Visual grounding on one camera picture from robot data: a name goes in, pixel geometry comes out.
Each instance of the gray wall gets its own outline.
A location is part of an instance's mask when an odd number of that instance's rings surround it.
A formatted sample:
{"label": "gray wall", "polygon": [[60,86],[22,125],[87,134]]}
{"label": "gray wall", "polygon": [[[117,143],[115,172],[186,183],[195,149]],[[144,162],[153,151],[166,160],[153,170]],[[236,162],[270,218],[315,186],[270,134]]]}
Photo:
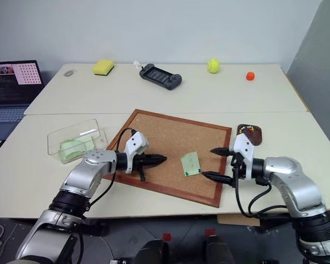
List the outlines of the gray wall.
{"label": "gray wall", "polygon": [[330,139],[330,0],[320,4],[288,76]]}
{"label": "gray wall", "polygon": [[0,0],[0,61],[279,63],[287,71],[321,0]]}

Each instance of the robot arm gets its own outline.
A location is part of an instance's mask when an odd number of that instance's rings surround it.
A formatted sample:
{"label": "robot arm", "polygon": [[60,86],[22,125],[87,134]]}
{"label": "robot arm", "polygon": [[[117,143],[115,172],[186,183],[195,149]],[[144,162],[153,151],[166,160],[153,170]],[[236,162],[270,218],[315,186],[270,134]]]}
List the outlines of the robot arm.
{"label": "robot arm", "polygon": [[[234,175],[239,179],[255,179],[259,185],[274,185],[281,193],[302,250],[307,255],[330,256],[330,216],[316,184],[308,178],[299,162],[289,157],[254,158],[254,147],[240,134],[234,150],[215,148],[211,152],[233,156]],[[235,179],[216,172],[203,172],[216,182],[235,187]]]}
{"label": "robot arm", "polygon": [[162,155],[145,155],[148,145],[147,138],[135,132],[126,142],[124,153],[88,151],[20,245],[16,259],[21,261],[13,263],[67,263],[77,240],[72,232],[83,224],[84,213],[103,176],[115,171],[131,173],[133,167],[154,166],[166,160]]}

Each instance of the clear plastic container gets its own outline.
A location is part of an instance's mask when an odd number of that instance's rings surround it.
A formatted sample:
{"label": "clear plastic container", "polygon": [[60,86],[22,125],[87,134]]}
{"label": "clear plastic container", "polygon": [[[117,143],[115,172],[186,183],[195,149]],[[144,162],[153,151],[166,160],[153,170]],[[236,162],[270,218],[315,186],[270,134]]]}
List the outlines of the clear plastic container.
{"label": "clear plastic container", "polygon": [[68,126],[48,134],[48,154],[63,164],[77,160],[87,151],[104,149],[107,139],[96,119]]}

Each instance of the laptop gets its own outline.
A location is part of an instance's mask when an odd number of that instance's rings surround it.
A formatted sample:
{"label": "laptop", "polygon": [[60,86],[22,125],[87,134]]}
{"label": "laptop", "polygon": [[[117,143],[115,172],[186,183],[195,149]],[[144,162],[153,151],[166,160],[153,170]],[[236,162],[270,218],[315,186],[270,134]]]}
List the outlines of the laptop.
{"label": "laptop", "polygon": [[0,62],[0,140],[10,135],[43,88],[36,60]]}

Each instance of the cork board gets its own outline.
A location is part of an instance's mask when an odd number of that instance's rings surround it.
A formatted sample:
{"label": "cork board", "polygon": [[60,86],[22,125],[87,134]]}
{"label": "cork board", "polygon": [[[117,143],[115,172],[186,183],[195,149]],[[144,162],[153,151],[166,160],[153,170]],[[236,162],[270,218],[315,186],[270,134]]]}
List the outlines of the cork board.
{"label": "cork board", "polygon": [[[219,207],[222,184],[201,174],[185,176],[181,157],[196,151],[201,171],[219,171],[224,174],[226,158],[220,158],[210,153],[210,150],[229,146],[231,128],[136,109],[107,149],[115,149],[118,136],[126,127],[134,128],[147,137],[147,154],[161,154],[167,160],[156,167],[145,168],[146,181],[140,181],[137,172],[118,172],[115,178],[117,182]],[[124,150],[130,137],[131,132],[125,132],[120,141],[120,151]]]}

